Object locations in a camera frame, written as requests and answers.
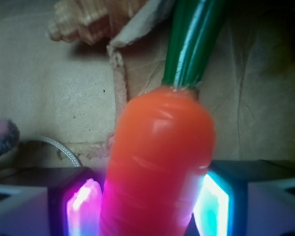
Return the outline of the gripper right finger cyan lit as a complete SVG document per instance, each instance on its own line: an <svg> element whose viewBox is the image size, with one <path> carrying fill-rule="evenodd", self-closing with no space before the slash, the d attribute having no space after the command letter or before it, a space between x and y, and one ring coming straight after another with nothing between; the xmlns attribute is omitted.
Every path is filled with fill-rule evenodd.
<svg viewBox="0 0 295 236"><path fill-rule="evenodd" d="M215 160L188 236L295 236L295 162Z"/></svg>

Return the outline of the gripper left finger pink lit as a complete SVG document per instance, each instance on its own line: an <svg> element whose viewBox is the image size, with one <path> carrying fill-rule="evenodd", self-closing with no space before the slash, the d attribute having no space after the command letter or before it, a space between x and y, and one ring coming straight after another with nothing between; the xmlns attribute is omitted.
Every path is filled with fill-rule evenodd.
<svg viewBox="0 0 295 236"><path fill-rule="evenodd" d="M103 182L86 167L0 170L0 236L97 236Z"/></svg>

